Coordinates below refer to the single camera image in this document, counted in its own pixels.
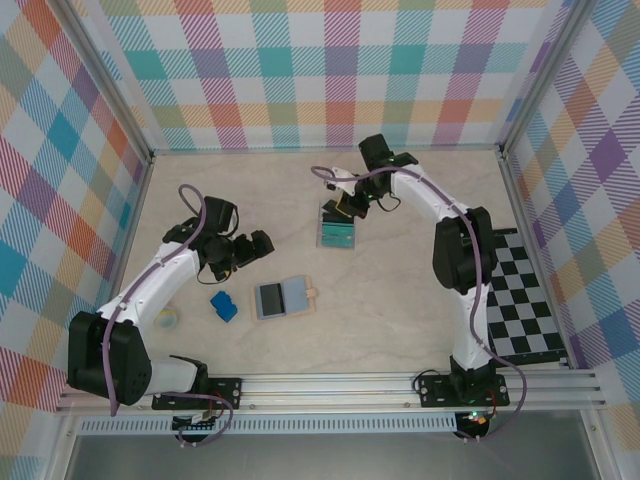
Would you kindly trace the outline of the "teal card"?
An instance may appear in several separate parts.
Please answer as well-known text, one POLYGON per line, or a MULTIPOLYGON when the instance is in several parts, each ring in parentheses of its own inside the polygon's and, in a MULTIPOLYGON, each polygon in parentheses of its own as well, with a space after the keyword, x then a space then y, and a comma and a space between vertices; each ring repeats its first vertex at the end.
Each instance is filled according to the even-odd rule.
POLYGON ((323 223, 320 244, 327 248, 353 248, 355 245, 355 226, 343 223, 323 223))

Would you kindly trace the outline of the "beige leather card holder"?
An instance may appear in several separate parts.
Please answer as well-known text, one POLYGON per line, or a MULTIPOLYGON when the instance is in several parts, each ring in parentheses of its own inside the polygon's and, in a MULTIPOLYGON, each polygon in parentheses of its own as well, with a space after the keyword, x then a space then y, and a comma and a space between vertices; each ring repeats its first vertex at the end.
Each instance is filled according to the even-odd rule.
POLYGON ((251 305, 253 319, 256 322, 265 322, 269 320, 280 319, 284 317, 293 317, 312 314, 316 311, 317 289, 312 285, 311 278, 305 275, 290 277, 278 282, 265 283, 255 286, 252 291, 251 305), (257 300, 257 289, 261 285, 280 283, 284 296, 285 313, 272 317, 262 317, 259 312, 259 303, 257 300))

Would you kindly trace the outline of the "blue toy block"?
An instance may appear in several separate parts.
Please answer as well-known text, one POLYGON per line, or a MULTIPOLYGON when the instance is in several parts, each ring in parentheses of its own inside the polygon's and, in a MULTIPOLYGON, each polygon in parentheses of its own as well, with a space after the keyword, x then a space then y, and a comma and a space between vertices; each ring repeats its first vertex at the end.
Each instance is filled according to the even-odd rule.
POLYGON ((217 292, 211 299, 210 304, 216 315, 225 323, 229 323, 238 313, 238 308, 231 296, 225 291, 217 292))

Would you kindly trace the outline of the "small electronics board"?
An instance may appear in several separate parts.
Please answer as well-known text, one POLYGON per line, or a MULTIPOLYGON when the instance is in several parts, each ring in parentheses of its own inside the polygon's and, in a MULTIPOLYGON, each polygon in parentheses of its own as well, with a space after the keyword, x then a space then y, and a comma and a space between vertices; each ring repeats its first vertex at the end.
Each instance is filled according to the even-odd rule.
POLYGON ((490 427, 490 422, 496 414, 495 410, 472 410, 456 415, 457 429, 469 436, 485 435, 490 427))
POLYGON ((185 430, 186 432, 213 432, 217 428, 220 416, 214 414, 183 414, 172 417, 171 430, 178 432, 185 430))

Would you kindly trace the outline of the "black and grey checkerboard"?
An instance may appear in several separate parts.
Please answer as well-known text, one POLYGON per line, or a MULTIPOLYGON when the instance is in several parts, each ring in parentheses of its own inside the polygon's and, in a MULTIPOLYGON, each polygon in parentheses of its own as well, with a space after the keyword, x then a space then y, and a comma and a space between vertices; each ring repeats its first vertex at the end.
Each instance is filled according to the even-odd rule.
POLYGON ((560 332, 519 232, 494 232, 497 266, 487 300, 492 351, 514 365, 567 359, 560 332))

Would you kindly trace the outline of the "aluminium back rail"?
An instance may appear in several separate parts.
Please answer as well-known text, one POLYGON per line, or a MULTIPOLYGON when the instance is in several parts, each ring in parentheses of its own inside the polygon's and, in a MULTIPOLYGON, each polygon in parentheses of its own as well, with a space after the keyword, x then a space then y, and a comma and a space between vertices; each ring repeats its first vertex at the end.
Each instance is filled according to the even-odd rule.
MULTIPOLYGON (((497 144, 461 144, 461 145, 429 145, 429 146, 391 146, 390 150, 398 152, 426 152, 426 151, 499 151, 497 144)), ((357 152, 357 146, 337 146, 337 147, 296 147, 296 148, 239 148, 239 149, 191 149, 191 150, 171 150, 156 149, 153 151, 154 157, 161 156, 189 156, 189 155, 234 155, 234 154, 312 154, 312 153, 345 153, 357 152)))

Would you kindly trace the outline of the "aluminium side rail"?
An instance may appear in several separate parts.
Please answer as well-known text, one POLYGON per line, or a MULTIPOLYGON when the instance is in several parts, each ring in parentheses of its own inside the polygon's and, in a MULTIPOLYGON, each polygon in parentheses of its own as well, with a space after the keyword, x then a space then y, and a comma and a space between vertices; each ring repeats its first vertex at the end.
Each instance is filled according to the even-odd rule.
POLYGON ((123 278, 125 275, 126 267, 131 254, 131 249, 135 239, 136 231, 139 225, 140 217, 144 207, 145 198, 149 189, 150 181, 153 175, 155 157, 150 156, 143 169, 143 175, 141 183, 138 188, 138 193, 135 198, 134 208, 129 217, 127 229, 125 230, 124 243, 122 245, 122 251, 117 259, 116 268, 113 276, 113 283, 109 291, 108 300, 115 297, 122 286, 123 278))
POLYGON ((508 158, 505 154, 498 149, 496 152, 496 159, 498 162, 499 170, 502 176, 502 179, 505 184, 505 188, 507 191, 507 195, 511 204, 511 208, 514 213, 514 217, 517 223, 517 229, 522 236, 524 247, 527 251, 528 257, 531 261, 532 268, 536 277, 540 283, 540 287, 544 294, 545 300, 548 304, 548 307, 551 312, 551 316, 556 324, 556 327, 559 330, 561 339, 565 346, 567 352, 567 364, 569 368, 575 367, 575 357, 571 350, 570 342, 566 338, 566 332, 562 322, 559 319, 559 311, 556 305, 555 298, 553 296, 553 291, 550 286, 548 279, 545 276, 544 265, 541 259, 541 255, 538 249, 538 245, 536 243, 536 237, 533 231, 533 228, 529 222, 527 217, 527 212, 525 209, 524 200, 520 191, 517 187, 517 182, 515 181, 515 176, 513 174, 511 165, 509 163, 508 158))

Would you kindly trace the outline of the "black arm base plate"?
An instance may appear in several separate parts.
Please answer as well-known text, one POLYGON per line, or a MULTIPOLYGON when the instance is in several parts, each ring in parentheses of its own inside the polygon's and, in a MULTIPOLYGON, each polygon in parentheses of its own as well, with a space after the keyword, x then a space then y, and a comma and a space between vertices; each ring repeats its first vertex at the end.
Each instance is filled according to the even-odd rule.
POLYGON ((214 378, 209 377, 195 385, 190 391, 189 397, 183 394, 179 396, 167 393, 156 395, 152 398, 151 408, 153 410, 208 410, 214 407, 220 408, 223 404, 214 402, 210 396, 223 398, 231 404, 233 408, 240 406, 242 393, 241 378, 214 378))
POLYGON ((471 386, 456 385, 449 375, 421 375, 415 388, 422 408, 509 406, 503 375, 494 375, 471 386))

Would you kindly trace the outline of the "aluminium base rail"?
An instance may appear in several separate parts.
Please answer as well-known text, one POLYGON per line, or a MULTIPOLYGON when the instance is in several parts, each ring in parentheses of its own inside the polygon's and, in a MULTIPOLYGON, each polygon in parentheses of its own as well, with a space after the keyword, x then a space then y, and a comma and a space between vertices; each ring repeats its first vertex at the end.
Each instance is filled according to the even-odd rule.
MULTIPOLYGON (((510 397, 504 411, 585 410, 607 405, 590 370, 503 370, 510 397)), ((413 373, 256 374, 242 380, 241 413, 418 411, 413 373)))

